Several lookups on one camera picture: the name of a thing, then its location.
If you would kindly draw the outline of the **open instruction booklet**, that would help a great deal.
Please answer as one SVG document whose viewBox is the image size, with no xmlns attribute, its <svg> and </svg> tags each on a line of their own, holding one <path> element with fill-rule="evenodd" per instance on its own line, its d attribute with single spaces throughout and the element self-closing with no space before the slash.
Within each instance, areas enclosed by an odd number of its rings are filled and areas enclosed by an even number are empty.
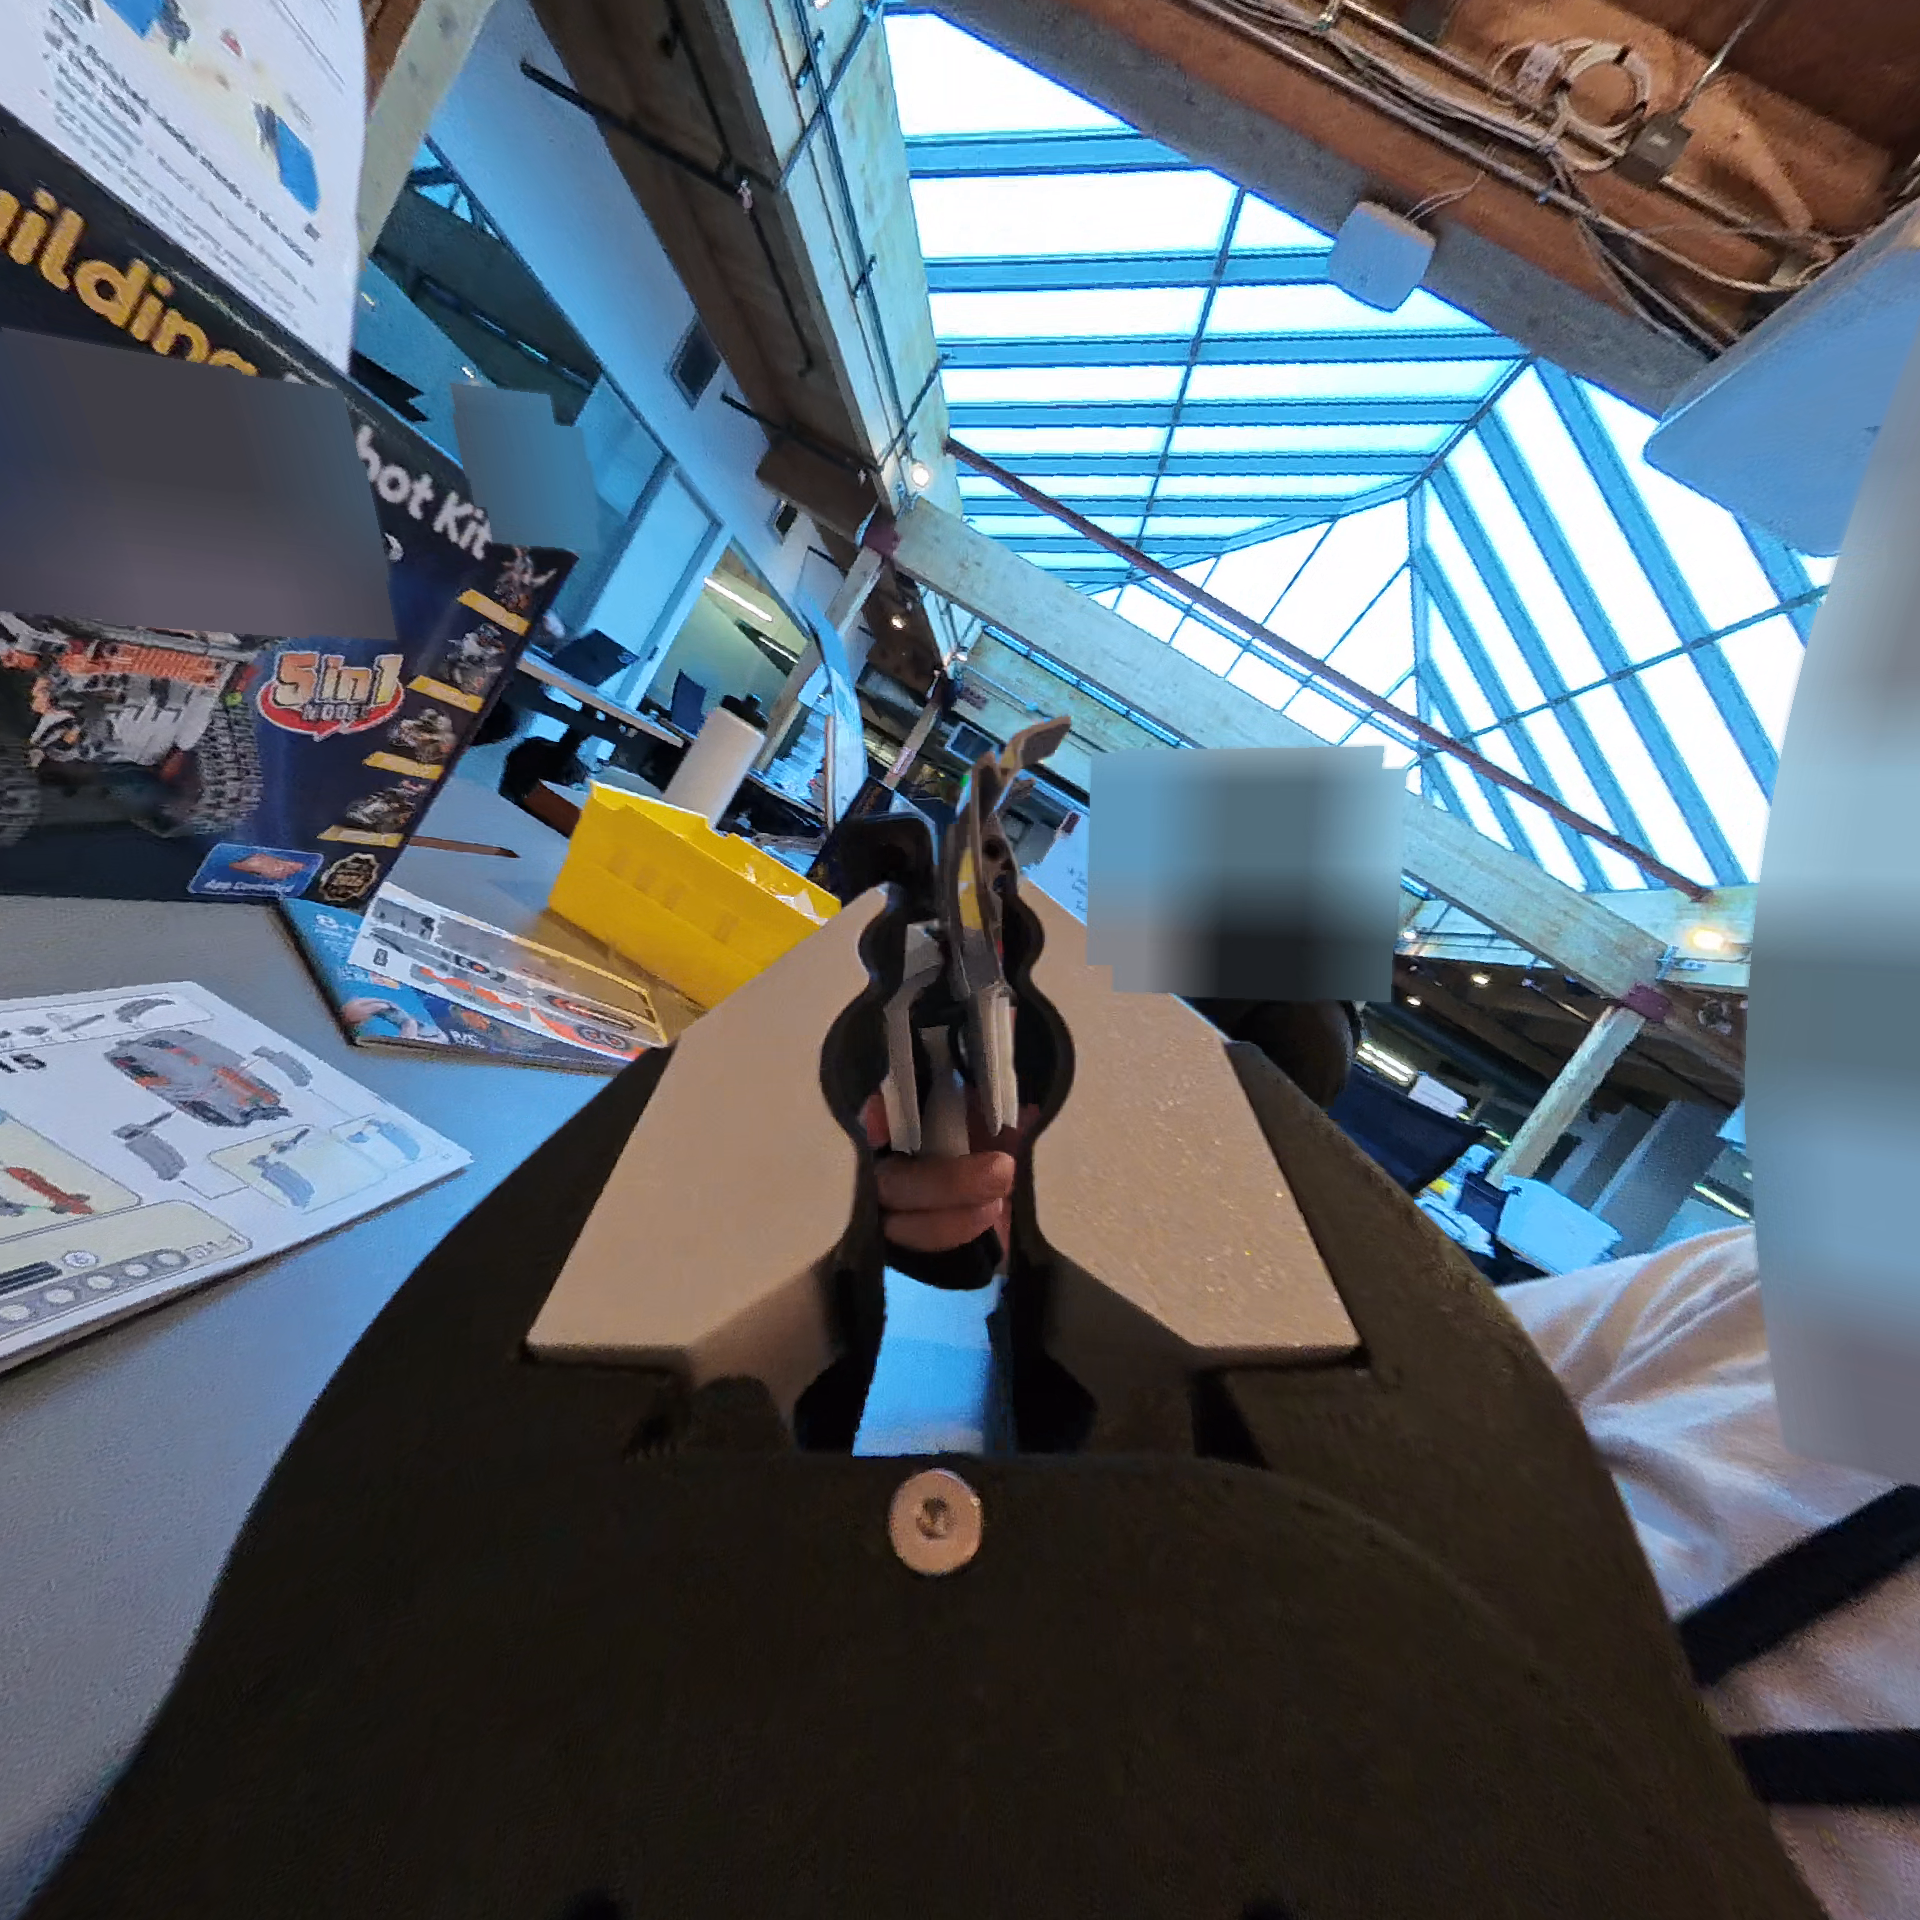
<svg viewBox="0 0 1920 1920">
<path fill-rule="evenodd" d="M 4 1372 L 468 1166 L 195 984 L 4 999 Z"/>
</svg>

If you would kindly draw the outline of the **white ceiling sensor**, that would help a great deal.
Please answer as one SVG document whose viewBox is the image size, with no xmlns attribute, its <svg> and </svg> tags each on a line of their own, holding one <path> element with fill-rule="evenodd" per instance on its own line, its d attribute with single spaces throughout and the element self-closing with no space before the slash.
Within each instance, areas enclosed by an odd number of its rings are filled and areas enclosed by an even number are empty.
<svg viewBox="0 0 1920 1920">
<path fill-rule="evenodd" d="M 1358 203 L 1327 254 L 1327 285 L 1378 314 L 1400 310 L 1433 266 L 1437 236 L 1384 203 Z"/>
</svg>

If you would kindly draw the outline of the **yellow plastic bin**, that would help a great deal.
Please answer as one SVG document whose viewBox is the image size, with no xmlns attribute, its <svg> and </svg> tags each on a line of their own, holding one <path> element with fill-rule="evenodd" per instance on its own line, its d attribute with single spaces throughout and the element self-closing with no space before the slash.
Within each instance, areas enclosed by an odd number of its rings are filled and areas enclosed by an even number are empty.
<svg viewBox="0 0 1920 1920">
<path fill-rule="evenodd" d="M 590 784 L 547 912 L 713 1010 L 840 902 L 703 812 Z"/>
</svg>

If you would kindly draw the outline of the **skylight window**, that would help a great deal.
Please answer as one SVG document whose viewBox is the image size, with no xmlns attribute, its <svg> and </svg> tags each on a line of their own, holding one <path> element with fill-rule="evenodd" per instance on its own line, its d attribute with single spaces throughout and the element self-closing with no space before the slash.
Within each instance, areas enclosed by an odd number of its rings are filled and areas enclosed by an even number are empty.
<svg viewBox="0 0 1920 1920">
<path fill-rule="evenodd" d="M 885 39 L 960 443 L 1664 867 L 1759 878 L 1827 558 L 940 14 Z"/>
</svg>

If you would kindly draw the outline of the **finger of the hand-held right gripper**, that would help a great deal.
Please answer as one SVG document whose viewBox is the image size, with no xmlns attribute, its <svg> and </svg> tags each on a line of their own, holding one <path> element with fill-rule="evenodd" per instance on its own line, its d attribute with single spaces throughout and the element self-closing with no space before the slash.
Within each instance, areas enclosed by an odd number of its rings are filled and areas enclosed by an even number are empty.
<svg viewBox="0 0 1920 1920">
<path fill-rule="evenodd" d="M 965 1061 L 989 1136 L 1018 1125 L 1014 989 L 1002 972 L 995 937 L 965 933 Z"/>
<path fill-rule="evenodd" d="M 891 1154 L 922 1154 L 922 1085 L 918 1085 L 918 1020 L 913 1007 L 927 984 L 927 960 L 903 960 L 901 984 L 880 1007 L 880 1034 L 888 1069 L 880 1076 L 880 1111 Z"/>
</svg>

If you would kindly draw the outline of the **robot kit box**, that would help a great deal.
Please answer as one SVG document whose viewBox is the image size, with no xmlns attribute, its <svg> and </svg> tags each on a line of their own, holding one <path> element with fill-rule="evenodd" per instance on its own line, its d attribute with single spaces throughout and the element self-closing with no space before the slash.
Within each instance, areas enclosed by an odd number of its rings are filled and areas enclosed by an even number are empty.
<svg viewBox="0 0 1920 1920">
<path fill-rule="evenodd" d="M 369 899 L 575 558 L 351 370 L 344 3 L 4 3 L 4 891 Z"/>
</svg>

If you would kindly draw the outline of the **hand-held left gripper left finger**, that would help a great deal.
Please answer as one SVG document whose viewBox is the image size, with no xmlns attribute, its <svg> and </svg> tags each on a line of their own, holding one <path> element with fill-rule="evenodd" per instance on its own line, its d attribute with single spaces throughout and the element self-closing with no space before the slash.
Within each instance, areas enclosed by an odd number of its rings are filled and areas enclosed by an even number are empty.
<svg viewBox="0 0 1920 1920">
<path fill-rule="evenodd" d="M 684 1028 L 531 1328 L 545 1362 L 758 1378 L 779 1418 L 832 1362 L 825 1269 L 854 1210 L 830 1025 L 867 994 L 873 887 Z"/>
</svg>

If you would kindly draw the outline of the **blue cover booklet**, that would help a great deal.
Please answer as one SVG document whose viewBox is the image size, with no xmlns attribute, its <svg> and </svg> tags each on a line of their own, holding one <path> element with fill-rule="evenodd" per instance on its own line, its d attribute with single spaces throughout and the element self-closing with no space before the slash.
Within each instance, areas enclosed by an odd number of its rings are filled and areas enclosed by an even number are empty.
<svg viewBox="0 0 1920 1920">
<path fill-rule="evenodd" d="M 351 1046 L 422 1052 L 435 1059 L 470 1059 L 497 1063 L 560 1069 L 578 1075 L 618 1075 L 630 1061 L 603 1059 L 516 1025 L 478 1015 L 423 989 L 398 986 L 350 960 L 362 914 L 323 902 L 282 902 L 282 919 L 301 957 L 323 989 L 336 1025 Z"/>
</svg>

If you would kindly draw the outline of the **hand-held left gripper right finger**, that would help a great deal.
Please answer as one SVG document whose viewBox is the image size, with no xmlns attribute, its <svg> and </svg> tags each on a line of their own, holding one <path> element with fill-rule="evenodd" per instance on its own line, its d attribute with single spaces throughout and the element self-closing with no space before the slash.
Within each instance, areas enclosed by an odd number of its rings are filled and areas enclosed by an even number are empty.
<svg viewBox="0 0 1920 1920">
<path fill-rule="evenodd" d="M 1206 1382 L 1356 1362 L 1229 1038 L 1174 995 L 1117 989 L 1047 896 L 1010 928 L 1053 1063 L 1002 1297 L 1012 1444 L 1192 1446 Z"/>
</svg>

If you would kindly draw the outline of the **person's right hand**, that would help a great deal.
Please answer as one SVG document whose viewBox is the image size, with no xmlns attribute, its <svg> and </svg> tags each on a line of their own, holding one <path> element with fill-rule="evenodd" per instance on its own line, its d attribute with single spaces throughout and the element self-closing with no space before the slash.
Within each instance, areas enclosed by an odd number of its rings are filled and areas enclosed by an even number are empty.
<svg viewBox="0 0 1920 1920">
<path fill-rule="evenodd" d="M 877 1210 L 885 1239 L 910 1253 L 964 1252 L 980 1235 L 995 1235 L 995 1253 L 1004 1253 L 1014 1161 L 1023 1141 L 1039 1116 L 1035 1106 L 1018 1123 L 989 1132 L 980 1106 L 970 1106 L 972 1145 L 955 1159 L 901 1157 L 891 1149 L 885 1100 L 875 1092 L 863 1111 L 864 1141 L 875 1154 Z"/>
</svg>

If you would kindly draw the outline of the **grey desk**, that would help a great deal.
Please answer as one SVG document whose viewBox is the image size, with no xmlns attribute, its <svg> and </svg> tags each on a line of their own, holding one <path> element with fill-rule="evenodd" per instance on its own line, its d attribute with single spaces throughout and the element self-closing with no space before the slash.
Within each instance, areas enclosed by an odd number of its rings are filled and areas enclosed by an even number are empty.
<svg viewBox="0 0 1920 1920">
<path fill-rule="evenodd" d="M 4 994 L 195 978 L 470 1168 L 4 1374 L 4 1916 L 153 1717 L 302 1414 L 413 1264 L 602 1085 L 351 1049 L 272 904 L 4 899 Z"/>
</svg>

